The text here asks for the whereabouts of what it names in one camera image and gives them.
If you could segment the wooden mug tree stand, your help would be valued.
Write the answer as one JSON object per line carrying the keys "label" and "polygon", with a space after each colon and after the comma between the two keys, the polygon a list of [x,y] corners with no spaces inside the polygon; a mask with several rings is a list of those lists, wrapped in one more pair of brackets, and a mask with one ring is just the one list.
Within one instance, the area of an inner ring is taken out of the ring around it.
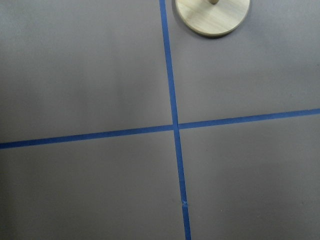
{"label": "wooden mug tree stand", "polygon": [[219,38],[233,32],[248,15],[250,0],[176,0],[178,15],[197,34]]}

